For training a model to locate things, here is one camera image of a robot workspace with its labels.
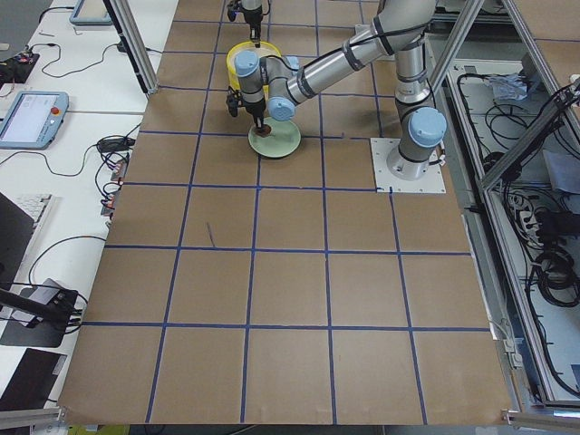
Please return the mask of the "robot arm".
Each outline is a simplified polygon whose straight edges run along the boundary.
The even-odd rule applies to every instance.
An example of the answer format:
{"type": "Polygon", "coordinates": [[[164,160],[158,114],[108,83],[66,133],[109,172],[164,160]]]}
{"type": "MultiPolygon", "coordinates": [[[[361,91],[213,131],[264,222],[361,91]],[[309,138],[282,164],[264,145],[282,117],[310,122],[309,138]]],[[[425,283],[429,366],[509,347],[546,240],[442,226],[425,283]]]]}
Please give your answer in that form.
{"type": "Polygon", "coordinates": [[[267,1],[267,10],[264,11],[262,0],[231,0],[227,4],[227,18],[235,22],[238,15],[243,15],[249,26],[249,40],[256,48],[261,47],[261,30],[263,18],[271,11],[271,2],[267,1]]]}
{"type": "Polygon", "coordinates": [[[434,1],[381,1],[368,29],[339,47],[302,65],[291,56],[261,56],[244,50],[234,58],[238,89],[227,92],[231,116],[245,109],[253,130],[268,136],[275,122],[289,122],[298,105],[317,96],[367,65],[391,56],[395,60],[395,104],[401,123],[399,145],[387,157],[397,178],[422,178],[430,156],[448,124],[436,108],[425,63],[425,29],[434,1]]]}

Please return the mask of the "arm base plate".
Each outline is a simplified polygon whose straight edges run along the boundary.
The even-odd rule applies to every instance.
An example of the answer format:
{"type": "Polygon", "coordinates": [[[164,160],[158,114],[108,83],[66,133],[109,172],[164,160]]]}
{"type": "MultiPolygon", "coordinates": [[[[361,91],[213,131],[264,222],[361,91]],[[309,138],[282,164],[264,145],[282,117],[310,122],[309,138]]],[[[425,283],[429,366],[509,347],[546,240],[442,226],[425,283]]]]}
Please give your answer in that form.
{"type": "Polygon", "coordinates": [[[379,193],[445,194],[439,156],[434,150],[420,163],[407,161],[398,138],[371,138],[372,165],[379,193]]]}

